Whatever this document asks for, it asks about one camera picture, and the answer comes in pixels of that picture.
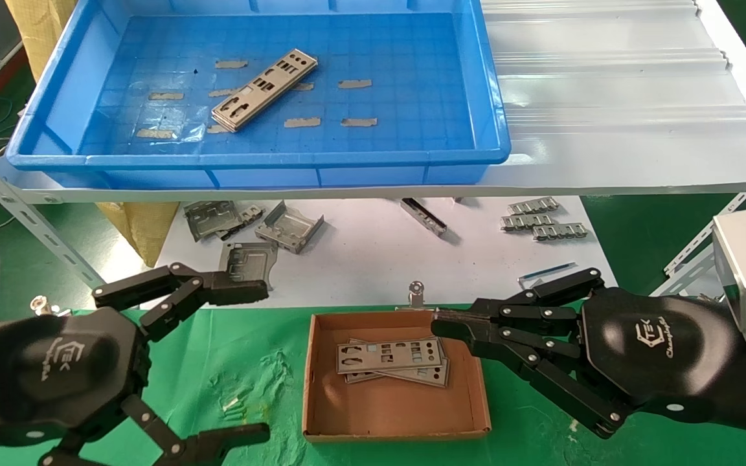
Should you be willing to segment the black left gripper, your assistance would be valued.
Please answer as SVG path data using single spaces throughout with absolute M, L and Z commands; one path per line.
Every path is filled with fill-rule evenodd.
M 98 307 L 117 311 L 162 301 L 141 316 L 141 330 L 111 309 L 0 322 L 0 446 L 62 438 L 41 465 L 101 465 L 80 457 L 85 441 L 103 438 L 126 416 L 162 451 L 154 465 L 222 465 L 231 449 L 269 441 L 266 423 L 180 439 L 139 396 L 151 366 L 147 340 L 159 342 L 205 304 L 264 300 L 266 281 L 172 263 L 104 284 L 92 296 Z

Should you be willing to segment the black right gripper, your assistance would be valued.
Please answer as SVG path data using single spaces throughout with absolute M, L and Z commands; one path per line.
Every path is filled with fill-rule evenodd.
M 598 269 L 581 269 L 509 298 L 438 307 L 431 331 L 464 342 L 471 356 L 503 363 L 601 439 L 625 424 L 628 407 L 746 430 L 746 340 L 731 310 L 604 284 Z M 580 314 L 571 304 L 596 290 L 581 307 L 582 340 L 590 365 L 624 403 L 582 381 Z

